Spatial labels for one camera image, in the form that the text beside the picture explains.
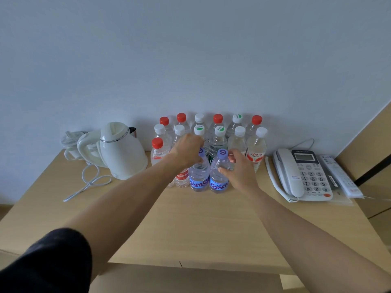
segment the kettle metallic trim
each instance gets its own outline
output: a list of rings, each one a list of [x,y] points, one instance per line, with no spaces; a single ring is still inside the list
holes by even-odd
[[[117,142],[119,141],[120,139],[122,139],[123,137],[125,137],[127,134],[129,133],[129,127],[127,128],[127,132],[120,138],[118,138],[117,140],[112,140],[112,141],[104,141],[102,139],[100,139],[101,142],[104,142],[104,143],[112,143],[112,142]]]

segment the electric kettle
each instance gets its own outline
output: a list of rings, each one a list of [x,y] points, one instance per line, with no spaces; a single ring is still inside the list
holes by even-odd
[[[96,143],[99,157],[91,154],[87,145]],[[144,149],[138,139],[121,122],[110,122],[100,130],[82,135],[77,142],[81,156],[96,166],[108,167],[113,177],[126,180],[148,165]]]

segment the hand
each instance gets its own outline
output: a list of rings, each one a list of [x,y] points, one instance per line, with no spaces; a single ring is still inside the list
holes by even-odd
[[[232,186],[239,191],[244,191],[246,188],[258,188],[253,163],[237,149],[230,150],[228,158],[236,163],[234,170],[229,171],[219,167],[219,172],[230,180]]]
[[[167,157],[173,158],[181,169],[185,169],[197,162],[202,162],[202,157],[198,156],[198,152],[203,146],[202,137],[187,133],[175,144]]]

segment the white remote control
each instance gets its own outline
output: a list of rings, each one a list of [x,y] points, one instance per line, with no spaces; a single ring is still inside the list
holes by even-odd
[[[339,166],[338,163],[334,160],[334,158],[330,155],[319,155],[320,163],[331,172],[331,174],[337,179],[340,184],[340,187],[345,192],[346,196],[349,198],[364,198],[364,195],[360,191],[360,189],[354,184],[354,182],[349,178],[346,172]]]

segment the black sleeve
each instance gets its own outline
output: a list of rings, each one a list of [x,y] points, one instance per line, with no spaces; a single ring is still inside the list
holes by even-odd
[[[92,255],[84,236],[70,228],[49,232],[0,271],[0,292],[84,292]]]

